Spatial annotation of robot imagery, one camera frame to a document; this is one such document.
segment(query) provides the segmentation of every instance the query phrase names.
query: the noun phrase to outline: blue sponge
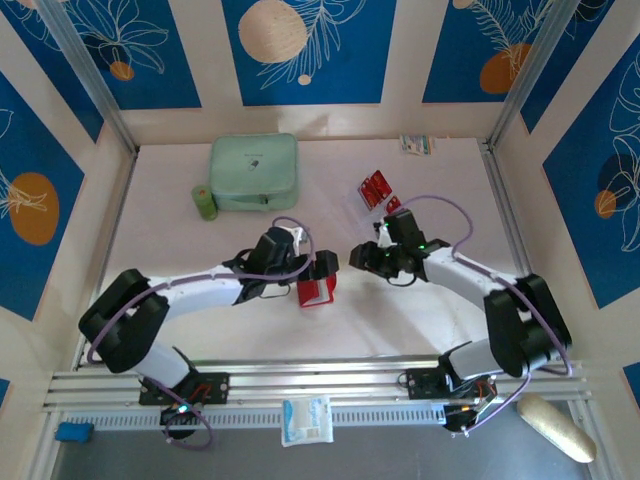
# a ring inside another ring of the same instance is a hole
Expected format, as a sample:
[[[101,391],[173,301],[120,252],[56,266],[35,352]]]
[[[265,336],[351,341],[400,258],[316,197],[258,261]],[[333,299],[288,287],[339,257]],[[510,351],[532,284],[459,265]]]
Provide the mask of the blue sponge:
[[[93,433],[93,423],[62,422],[58,425],[56,440],[59,442],[87,443]]]

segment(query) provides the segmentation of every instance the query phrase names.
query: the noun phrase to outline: blue object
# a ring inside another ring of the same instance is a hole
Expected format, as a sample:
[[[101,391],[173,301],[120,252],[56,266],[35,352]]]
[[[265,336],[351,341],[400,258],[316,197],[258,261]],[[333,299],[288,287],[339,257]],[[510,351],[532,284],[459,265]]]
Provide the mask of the blue object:
[[[62,422],[58,425],[56,440],[59,442],[87,443],[93,433],[93,423]]]
[[[544,162],[598,307],[640,287],[640,37]]]

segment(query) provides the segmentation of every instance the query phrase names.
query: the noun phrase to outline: white tissue pack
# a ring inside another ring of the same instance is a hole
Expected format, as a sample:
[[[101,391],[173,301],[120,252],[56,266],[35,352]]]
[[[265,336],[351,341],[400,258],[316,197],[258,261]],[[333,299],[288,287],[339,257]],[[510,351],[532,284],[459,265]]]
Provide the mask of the white tissue pack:
[[[333,419],[328,396],[282,402],[282,446],[333,443]]]

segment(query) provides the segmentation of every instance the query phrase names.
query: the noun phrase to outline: label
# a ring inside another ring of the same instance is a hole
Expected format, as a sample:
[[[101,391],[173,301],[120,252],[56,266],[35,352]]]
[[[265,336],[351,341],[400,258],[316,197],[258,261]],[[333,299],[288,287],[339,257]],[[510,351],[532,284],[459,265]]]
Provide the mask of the label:
[[[423,156],[433,151],[431,139],[426,135],[400,135],[400,148],[404,153]]]

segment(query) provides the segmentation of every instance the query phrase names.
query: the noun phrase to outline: black cable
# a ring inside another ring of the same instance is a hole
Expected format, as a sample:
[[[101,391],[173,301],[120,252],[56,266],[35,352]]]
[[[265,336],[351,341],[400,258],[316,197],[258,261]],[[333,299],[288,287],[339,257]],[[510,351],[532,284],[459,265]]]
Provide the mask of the black cable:
[[[398,283],[391,283],[391,279],[387,278],[387,283],[389,285],[393,285],[394,287],[410,287],[411,285],[413,285],[414,283],[416,283],[416,280],[418,279],[418,277],[413,274],[413,280],[411,280],[409,283],[404,283],[404,284],[398,284]]]

